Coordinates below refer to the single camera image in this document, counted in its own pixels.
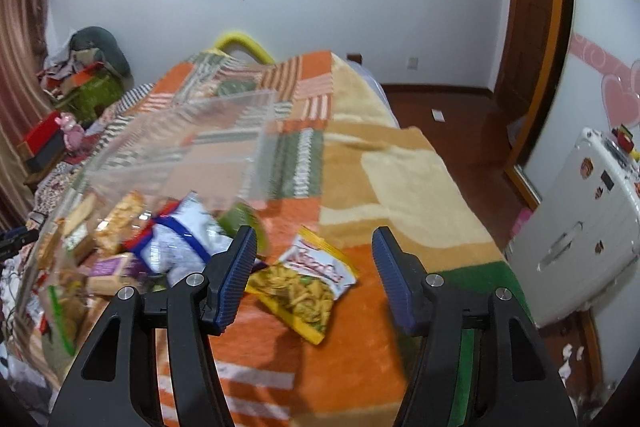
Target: wooden door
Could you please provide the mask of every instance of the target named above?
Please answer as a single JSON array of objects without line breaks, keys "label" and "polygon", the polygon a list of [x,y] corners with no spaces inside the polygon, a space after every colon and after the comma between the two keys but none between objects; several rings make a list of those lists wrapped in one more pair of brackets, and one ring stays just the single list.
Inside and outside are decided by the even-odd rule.
[{"label": "wooden door", "polygon": [[495,98],[516,120],[527,114],[540,76],[551,20],[552,0],[511,0],[504,55]]}]

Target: striped curtain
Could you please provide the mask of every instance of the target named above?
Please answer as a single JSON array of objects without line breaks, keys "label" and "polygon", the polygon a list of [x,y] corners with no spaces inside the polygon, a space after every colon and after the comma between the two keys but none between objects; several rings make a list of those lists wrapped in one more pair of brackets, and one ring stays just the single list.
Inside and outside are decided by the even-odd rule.
[{"label": "striped curtain", "polygon": [[52,110],[36,74],[46,55],[47,0],[0,0],[0,230],[24,223],[33,197],[15,147]]}]

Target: reddish brown floor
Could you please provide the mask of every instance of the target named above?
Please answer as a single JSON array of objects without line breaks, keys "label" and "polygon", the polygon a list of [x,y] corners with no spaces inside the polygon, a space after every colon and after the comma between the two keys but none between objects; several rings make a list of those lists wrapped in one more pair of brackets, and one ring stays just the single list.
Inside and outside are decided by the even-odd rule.
[{"label": "reddish brown floor", "polygon": [[[420,128],[444,160],[466,203],[503,248],[525,203],[502,172],[510,146],[508,120],[500,108],[480,94],[411,90],[386,95],[400,127]],[[433,120],[431,109],[442,111],[444,123]],[[588,353],[577,362],[575,353],[585,344],[577,317],[571,315],[540,333],[557,367],[563,364],[562,348],[574,346],[567,389],[573,397],[586,394],[590,389]]]}]

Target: pink wall decal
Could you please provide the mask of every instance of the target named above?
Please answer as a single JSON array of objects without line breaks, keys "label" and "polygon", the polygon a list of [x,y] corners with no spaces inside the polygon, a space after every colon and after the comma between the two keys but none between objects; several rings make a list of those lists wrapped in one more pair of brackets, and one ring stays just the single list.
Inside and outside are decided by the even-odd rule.
[{"label": "pink wall decal", "polygon": [[631,68],[595,42],[574,33],[569,53],[602,74],[602,103],[609,126],[640,123],[640,60]]}]

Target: bed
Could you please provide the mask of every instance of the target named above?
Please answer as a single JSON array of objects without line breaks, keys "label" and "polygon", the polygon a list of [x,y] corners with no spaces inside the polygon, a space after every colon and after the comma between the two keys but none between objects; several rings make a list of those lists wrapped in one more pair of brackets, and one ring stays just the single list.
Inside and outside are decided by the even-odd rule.
[{"label": "bed", "polygon": [[[215,50],[195,54],[139,96],[106,111],[95,151],[139,114],[247,89],[277,92],[275,186],[260,211],[272,245],[268,261],[304,225],[341,249],[360,278],[336,304],[320,346],[306,343],[254,296],[244,296],[235,323],[210,338],[233,419],[236,425],[270,427],[392,425],[415,344],[388,315],[370,252],[376,227],[390,227],[404,251],[447,281],[482,292],[508,287],[521,303],[524,296],[429,141],[416,128],[399,129],[372,75],[329,51],[273,65],[247,64]],[[38,188],[35,210],[68,210],[81,179],[82,166],[61,164]],[[37,249],[25,247],[11,267],[19,282],[13,283],[15,307],[3,303],[11,315],[8,347],[58,389],[72,357],[42,335],[32,318],[32,286],[42,277]],[[106,304],[92,299],[80,342]],[[471,349],[469,342],[463,349]],[[167,425],[178,425],[163,331],[156,344],[162,414]],[[462,396],[452,420],[463,419],[465,403]]]}]

